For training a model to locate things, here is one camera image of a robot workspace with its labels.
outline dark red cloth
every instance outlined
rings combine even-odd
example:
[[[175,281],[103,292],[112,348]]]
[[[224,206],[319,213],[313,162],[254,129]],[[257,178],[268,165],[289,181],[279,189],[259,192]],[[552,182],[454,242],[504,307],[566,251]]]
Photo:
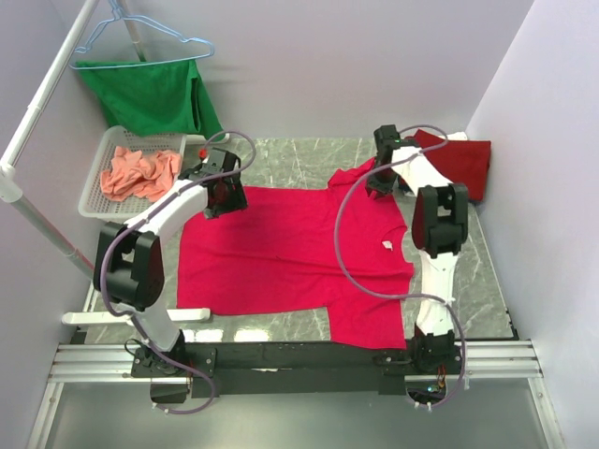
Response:
[[[208,307],[220,315],[327,307],[332,340],[405,348],[400,302],[361,293],[342,274],[333,249],[341,201],[371,165],[338,170],[324,190],[246,187],[246,210],[191,219],[181,240],[178,307]],[[391,196],[375,200],[365,188],[356,190],[341,243],[359,282],[383,293],[408,292],[414,269],[403,259],[405,230]]]
[[[422,148],[443,141],[442,138],[418,129],[414,134]],[[443,148],[425,152],[439,172],[453,182],[463,182],[474,201],[482,201],[489,172],[490,142],[486,140],[451,140]]]

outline plastic basket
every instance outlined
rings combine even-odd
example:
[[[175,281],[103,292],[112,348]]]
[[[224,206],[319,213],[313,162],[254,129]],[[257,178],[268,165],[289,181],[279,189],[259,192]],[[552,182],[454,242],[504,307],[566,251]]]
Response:
[[[84,217],[123,222],[144,212],[152,205],[145,198],[130,196],[121,202],[106,198],[100,189],[100,173],[111,169],[110,161],[117,146],[126,147],[132,152],[141,150],[144,153],[153,153],[159,150],[173,150],[183,155],[185,142],[186,135],[183,134],[157,134],[141,138],[122,126],[113,126],[107,130],[100,141],[94,163],[87,176],[79,202],[79,213]]]

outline gray floor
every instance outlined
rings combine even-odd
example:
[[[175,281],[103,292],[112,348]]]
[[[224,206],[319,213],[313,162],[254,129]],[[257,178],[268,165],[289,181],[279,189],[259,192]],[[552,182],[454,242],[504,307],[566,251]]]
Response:
[[[303,138],[260,139],[258,155],[254,164],[243,172],[244,185],[277,188],[326,188],[327,181],[338,168],[347,169],[361,165],[375,154],[371,139],[357,138]],[[222,145],[242,158],[247,158],[250,148],[247,142],[234,140]],[[197,149],[187,149],[184,166],[197,160]],[[397,192],[396,201],[404,220],[410,224],[415,200]],[[164,252],[167,281],[162,298],[170,308],[175,308],[177,297],[177,268],[179,264],[178,234]],[[403,240],[405,258],[415,264],[416,276],[411,291],[420,283],[419,257],[412,245],[410,233]],[[469,209],[469,237],[463,246],[456,270],[454,284],[454,307],[466,331],[474,338],[511,338],[512,330],[501,290],[489,258],[475,208]],[[414,301],[403,305],[403,326],[406,338],[414,334],[418,304]],[[96,311],[104,310],[101,301]],[[189,340],[329,340],[329,320],[325,309],[294,311],[276,314],[213,316],[208,323],[183,326]],[[96,326],[88,331],[87,343],[118,343],[135,335],[130,326]]]
[[[199,405],[201,399],[185,403]],[[429,414],[376,393],[241,395],[191,416],[153,410],[147,384],[67,384],[46,447],[547,448],[526,380],[472,381]]]

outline pink cloth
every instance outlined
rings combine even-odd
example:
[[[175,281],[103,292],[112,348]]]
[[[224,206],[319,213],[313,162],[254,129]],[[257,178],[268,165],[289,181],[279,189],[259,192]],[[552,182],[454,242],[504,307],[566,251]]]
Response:
[[[342,274],[333,249],[339,205],[372,163],[338,170],[324,190],[246,187],[246,210],[192,218],[181,241],[178,307],[222,315],[327,307],[332,340],[405,348],[400,301],[361,293]],[[375,200],[363,187],[356,190],[343,216],[341,244],[359,282],[378,292],[408,292],[414,269],[403,259],[405,230],[393,197]]]
[[[181,170],[181,161],[181,155],[171,150],[143,155],[116,147],[112,170],[100,174],[102,193],[112,201],[124,201],[135,195],[154,202],[172,187]]]

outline orange towel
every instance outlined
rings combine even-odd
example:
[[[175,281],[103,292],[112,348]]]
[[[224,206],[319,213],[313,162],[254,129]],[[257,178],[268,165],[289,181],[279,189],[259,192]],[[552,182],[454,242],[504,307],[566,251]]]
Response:
[[[131,195],[157,201],[172,187],[181,161],[181,155],[171,150],[143,155],[116,147],[112,170],[100,174],[102,193],[112,201],[124,201]]]

